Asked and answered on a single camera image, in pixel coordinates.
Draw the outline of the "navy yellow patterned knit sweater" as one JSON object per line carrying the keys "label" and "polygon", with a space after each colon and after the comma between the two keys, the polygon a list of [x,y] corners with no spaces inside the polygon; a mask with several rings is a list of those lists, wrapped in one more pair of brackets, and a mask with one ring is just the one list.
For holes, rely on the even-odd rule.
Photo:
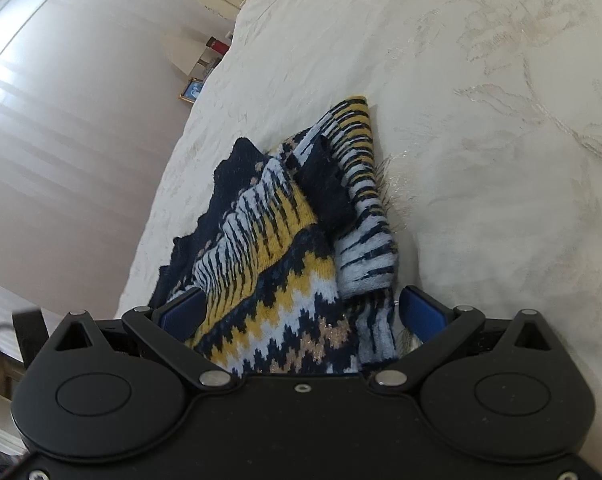
{"label": "navy yellow patterned knit sweater", "polygon": [[368,103],[350,96],[273,151],[235,142],[149,304],[203,290],[184,344],[236,375],[367,373],[397,358],[395,275]]}

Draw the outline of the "gold framed photo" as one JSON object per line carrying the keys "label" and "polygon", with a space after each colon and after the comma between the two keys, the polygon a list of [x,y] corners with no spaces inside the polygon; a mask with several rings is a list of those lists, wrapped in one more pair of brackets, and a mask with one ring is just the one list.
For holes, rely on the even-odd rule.
{"label": "gold framed photo", "polygon": [[179,99],[189,104],[194,104],[202,92],[205,81],[198,78],[190,78],[183,91],[179,94]]}

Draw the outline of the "cream embroidered bedspread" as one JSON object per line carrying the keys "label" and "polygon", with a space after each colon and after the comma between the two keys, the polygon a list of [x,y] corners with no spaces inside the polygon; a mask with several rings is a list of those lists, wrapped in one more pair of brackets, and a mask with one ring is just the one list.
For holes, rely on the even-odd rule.
{"label": "cream embroidered bedspread", "polygon": [[167,163],[120,299],[146,301],[234,141],[371,104],[401,278],[543,312],[602,396],[602,0],[247,0]]}

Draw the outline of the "white table lamp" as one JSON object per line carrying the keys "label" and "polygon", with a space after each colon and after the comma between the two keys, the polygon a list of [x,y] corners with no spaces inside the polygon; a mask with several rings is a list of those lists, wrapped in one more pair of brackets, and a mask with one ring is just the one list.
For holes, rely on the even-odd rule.
{"label": "white table lamp", "polygon": [[164,35],[161,44],[169,61],[185,75],[193,73],[207,50],[200,41],[176,35]]}

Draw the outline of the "red cylindrical bottle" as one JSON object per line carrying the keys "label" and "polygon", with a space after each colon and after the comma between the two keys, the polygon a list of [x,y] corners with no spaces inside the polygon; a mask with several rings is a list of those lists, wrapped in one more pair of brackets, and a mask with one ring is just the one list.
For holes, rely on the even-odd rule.
{"label": "red cylindrical bottle", "polygon": [[229,50],[228,44],[225,44],[225,42],[217,40],[214,37],[210,37],[205,45],[209,49],[211,49],[212,51],[214,51],[220,55],[225,55],[227,53],[227,51]]}

